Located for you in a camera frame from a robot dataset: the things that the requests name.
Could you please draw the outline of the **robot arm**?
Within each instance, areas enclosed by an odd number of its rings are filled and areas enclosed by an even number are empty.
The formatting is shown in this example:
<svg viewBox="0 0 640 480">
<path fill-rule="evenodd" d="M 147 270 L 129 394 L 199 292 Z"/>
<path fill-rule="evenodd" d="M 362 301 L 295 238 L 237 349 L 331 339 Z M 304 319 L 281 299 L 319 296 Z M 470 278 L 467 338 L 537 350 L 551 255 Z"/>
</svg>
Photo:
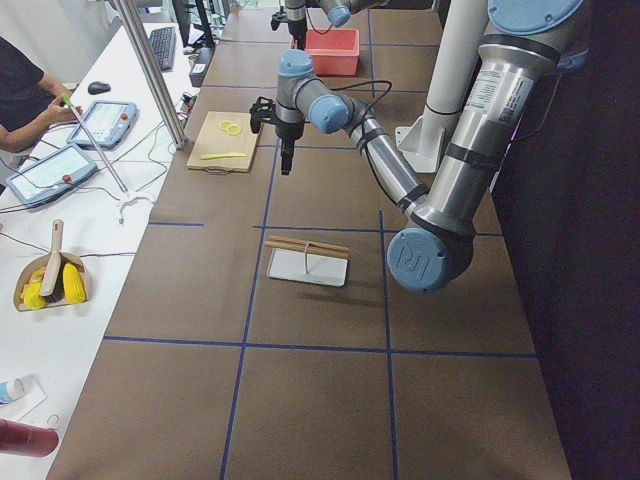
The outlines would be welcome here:
<svg viewBox="0 0 640 480">
<path fill-rule="evenodd" d="M 362 10 L 386 6 L 388 1 L 374 0 L 284 0 L 279 2 L 279 10 L 272 14 L 270 27 L 277 31 L 279 26 L 287 26 L 295 49 L 306 48 L 308 31 L 307 10 L 319 8 L 327 17 L 330 27 L 343 26 L 353 15 Z"/>
<path fill-rule="evenodd" d="M 587 1 L 439 1 L 443 36 L 423 114 L 403 137 L 373 107 L 330 89 L 301 44 L 281 54 L 277 95 L 258 100 L 253 127 L 272 124 L 281 170 L 292 166 L 306 125 L 345 132 L 379 186 L 406 215 L 387 264 L 404 288 L 435 291 L 473 257 L 473 218 L 500 168 L 539 79 L 578 61 Z"/>
</svg>

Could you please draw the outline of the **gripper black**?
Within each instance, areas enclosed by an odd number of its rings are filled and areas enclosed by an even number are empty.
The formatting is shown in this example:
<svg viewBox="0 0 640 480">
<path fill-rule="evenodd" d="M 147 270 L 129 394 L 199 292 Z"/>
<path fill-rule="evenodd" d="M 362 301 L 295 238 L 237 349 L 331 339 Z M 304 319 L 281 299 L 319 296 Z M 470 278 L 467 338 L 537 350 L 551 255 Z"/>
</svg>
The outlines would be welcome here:
<svg viewBox="0 0 640 480">
<path fill-rule="evenodd" d="M 279 120 L 275 126 L 275 132 L 281 140 L 281 174 L 289 175 L 293 164 L 295 142 L 303 135 L 303 122 L 289 123 Z"/>
<path fill-rule="evenodd" d="M 304 7 L 288 9 L 288 30 L 293 46 L 304 49 L 306 46 L 306 9 Z"/>
</svg>

